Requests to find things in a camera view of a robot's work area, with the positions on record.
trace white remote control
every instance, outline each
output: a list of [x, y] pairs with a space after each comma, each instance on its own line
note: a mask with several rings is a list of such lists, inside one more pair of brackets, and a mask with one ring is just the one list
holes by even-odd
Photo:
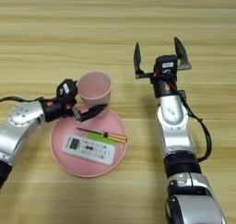
[[82, 136], [68, 136], [63, 151], [83, 159], [112, 165], [115, 147]]

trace cup rim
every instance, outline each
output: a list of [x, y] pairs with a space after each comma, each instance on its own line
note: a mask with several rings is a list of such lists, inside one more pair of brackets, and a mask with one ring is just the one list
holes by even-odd
[[[107, 90], [105, 93], [103, 93], [102, 95], [100, 95], [99, 97], [95, 97], [95, 98], [86, 97], [86, 96], [82, 95], [81, 93], [79, 93], [79, 90], [78, 90], [78, 85], [79, 85], [80, 79], [81, 79], [82, 77], [84, 77], [85, 75], [88, 75], [88, 74], [91, 74], [91, 73], [102, 73], [103, 75], [105, 75], [105, 76], [106, 76], [107, 78], [109, 78], [109, 80], [110, 80], [110, 86], [109, 86], [108, 90]], [[87, 72], [85, 75], [83, 75], [83, 76], [78, 80], [78, 82], [77, 82], [77, 92], [78, 92], [78, 95], [79, 95], [81, 98], [84, 98], [85, 100], [98, 100], [98, 99], [104, 97], [105, 95], [107, 95], [107, 94], [111, 91], [111, 89], [112, 89], [112, 80], [111, 80], [111, 78], [109, 77], [109, 75], [106, 74], [105, 72], [102, 72], [102, 71], [90, 71], [90, 72]]]

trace pink cup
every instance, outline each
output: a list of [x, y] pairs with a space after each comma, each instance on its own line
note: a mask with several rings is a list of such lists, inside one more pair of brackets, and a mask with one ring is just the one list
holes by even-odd
[[102, 72], [85, 74], [78, 80], [77, 89], [78, 95], [89, 108], [110, 103], [112, 82], [109, 76]]

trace wooden table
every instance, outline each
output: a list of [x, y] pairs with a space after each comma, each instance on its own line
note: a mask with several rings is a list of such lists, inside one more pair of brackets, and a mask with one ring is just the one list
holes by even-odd
[[[128, 149], [120, 165], [96, 179], [62, 171], [50, 150], [53, 123], [29, 141], [0, 195], [0, 223], [164, 223], [166, 177], [147, 79], [135, 80], [133, 51], [143, 68], [184, 43], [191, 71], [179, 73], [194, 112], [205, 119], [214, 150], [202, 170], [229, 223], [235, 223], [235, 0], [0, 0], [0, 95], [52, 97], [66, 77], [92, 70], [112, 78], [111, 108], [122, 118]], [[13, 103], [0, 105], [1, 120]], [[205, 139], [189, 123], [197, 154]]]

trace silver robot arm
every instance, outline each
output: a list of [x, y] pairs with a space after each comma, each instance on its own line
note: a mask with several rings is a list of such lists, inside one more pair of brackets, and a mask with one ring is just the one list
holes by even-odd
[[191, 65], [181, 42], [177, 38], [174, 38], [174, 42], [177, 56], [158, 57], [152, 73], [146, 74], [139, 67], [141, 55], [138, 44], [134, 54], [136, 78], [149, 77], [158, 100], [159, 140], [168, 178], [166, 223], [226, 224], [218, 201], [199, 165], [199, 161], [210, 155], [211, 138], [206, 136], [206, 154], [197, 159], [187, 132], [188, 117], [191, 115], [208, 134], [202, 120], [187, 105], [185, 92], [177, 89], [177, 71], [190, 69]]
[[77, 82], [71, 79], [63, 81], [56, 90], [56, 97], [46, 100], [23, 100], [6, 97], [5, 100], [18, 100], [10, 111], [6, 121], [0, 127], [0, 189], [4, 185], [18, 156], [30, 136], [45, 122], [49, 123], [60, 117], [75, 117], [80, 122], [99, 114], [106, 105], [97, 105], [81, 113], [76, 108]]
[[225, 224], [207, 177], [201, 173], [195, 159], [194, 147], [187, 133], [188, 113], [180, 97], [160, 97], [158, 102], [161, 151], [169, 177], [168, 223]]

